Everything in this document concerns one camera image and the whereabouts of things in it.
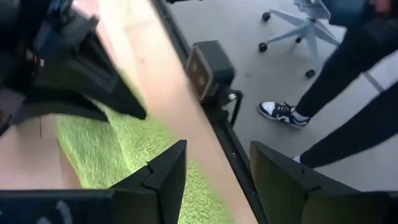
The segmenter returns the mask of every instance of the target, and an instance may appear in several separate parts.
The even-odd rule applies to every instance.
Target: black cable
[[[233,127],[236,122],[236,118],[238,117],[239,110],[241,109],[241,104],[242,104],[242,99],[243,99],[243,93],[239,90],[230,90],[228,95],[230,94],[235,94],[236,95],[236,103],[235,103],[235,108],[232,113],[231,121],[229,122],[231,126]]]

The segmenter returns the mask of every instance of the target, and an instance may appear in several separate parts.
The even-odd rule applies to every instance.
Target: wooden table
[[[115,64],[140,89],[149,113],[188,140],[189,159],[225,200],[236,223],[257,223],[150,1],[79,0],[76,5],[88,14],[99,14],[98,30]],[[23,127],[27,131],[13,128],[0,140],[0,168],[7,170],[0,172],[0,189],[77,187],[75,174],[57,146],[53,117],[32,119]],[[18,144],[16,138],[26,144]],[[15,174],[19,180],[10,183]]]

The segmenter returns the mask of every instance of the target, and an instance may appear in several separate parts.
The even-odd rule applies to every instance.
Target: sneaker
[[[298,121],[293,115],[294,106],[284,105],[276,102],[262,102],[258,106],[260,114],[268,119],[283,121],[295,128],[304,128],[309,122],[310,118],[305,121]]]

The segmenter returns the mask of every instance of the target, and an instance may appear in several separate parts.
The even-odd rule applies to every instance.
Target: green towel
[[[109,123],[73,116],[57,118],[58,141],[83,188],[106,189],[177,142],[164,123],[151,115],[141,121],[103,105],[99,107]],[[233,223],[224,202],[193,161],[188,165],[178,222]]]

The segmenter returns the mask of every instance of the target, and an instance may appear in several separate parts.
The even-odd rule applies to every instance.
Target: shoelace
[[[278,113],[280,114],[290,114],[292,112],[292,108],[294,108],[294,106],[290,106],[289,104],[287,104],[286,102],[284,102],[285,105],[279,105],[276,110],[278,111]]]

